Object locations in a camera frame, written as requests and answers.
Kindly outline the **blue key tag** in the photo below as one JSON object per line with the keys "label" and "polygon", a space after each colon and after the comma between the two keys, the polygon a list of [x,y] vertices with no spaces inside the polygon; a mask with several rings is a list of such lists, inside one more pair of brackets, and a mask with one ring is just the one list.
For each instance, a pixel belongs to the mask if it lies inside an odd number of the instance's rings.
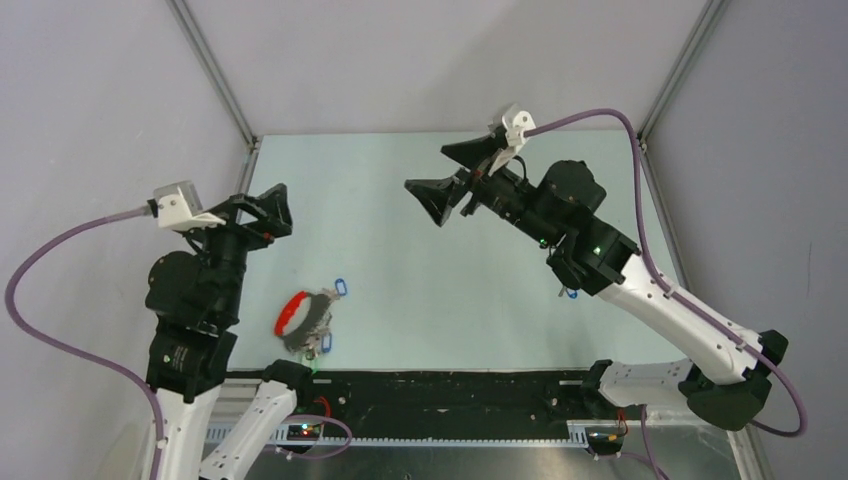
{"label": "blue key tag", "polygon": [[333,346],[333,334],[331,332],[326,333],[321,337],[320,341],[320,352],[322,355],[328,354],[332,351]]}
{"label": "blue key tag", "polygon": [[342,278],[338,278],[338,279],[335,280],[335,288],[336,288],[337,294],[341,297],[344,297],[348,294],[347,284],[346,284],[345,280],[342,279]]}

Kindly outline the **red handled metal key holder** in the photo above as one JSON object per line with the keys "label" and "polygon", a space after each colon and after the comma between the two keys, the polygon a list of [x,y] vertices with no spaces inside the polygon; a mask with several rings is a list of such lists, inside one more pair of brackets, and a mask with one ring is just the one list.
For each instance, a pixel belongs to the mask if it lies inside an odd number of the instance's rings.
{"label": "red handled metal key holder", "polygon": [[274,335],[292,355],[314,351],[321,356],[321,337],[331,332],[330,308],[339,298],[329,289],[296,293],[282,307],[274,324]]}

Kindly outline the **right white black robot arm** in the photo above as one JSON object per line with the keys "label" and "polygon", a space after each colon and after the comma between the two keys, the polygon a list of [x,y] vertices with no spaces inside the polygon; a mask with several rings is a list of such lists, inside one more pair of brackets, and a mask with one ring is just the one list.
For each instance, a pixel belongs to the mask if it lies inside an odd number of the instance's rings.
{"label": "right white black robot arm", "polygon": [[547,251],[547,265],[565,290],[619,307],[682,352],[671,363],[597,361],[580,392],[589,415],[644,405],[686,409],[728,431],[753,423],[772,388],[770,368],[788,346],[782,334],[728,320],[649,267],[634,240],[597,216],[606,192],[584,162],[556,161],[532,184],[508,168],[499,134],[441,151],[458,164],[455,173],[404,184],[435,224],[445,224],[453,211],[469,216],[489,209]]}

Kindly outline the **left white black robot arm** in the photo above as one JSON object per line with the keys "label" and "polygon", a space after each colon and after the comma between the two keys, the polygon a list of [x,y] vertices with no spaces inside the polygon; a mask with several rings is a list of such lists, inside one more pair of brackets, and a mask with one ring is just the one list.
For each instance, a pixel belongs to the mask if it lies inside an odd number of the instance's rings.
{"label": "left white black robot arm", "polygon": [[311,370],[277,360],[262,370],[252,403],[224,440],[203,453],[237,341],[230,329],[239,321],[247,256],[293,230],[287,188],[235,194],[205,209],[193,183],[182,181],[156,189],[151,208],[160,228],[192,244],[156,260],[148,274],[145,306],[157,327],[146,383],[162,412],[152,476],[243,479],[282,422],[316,403]]}

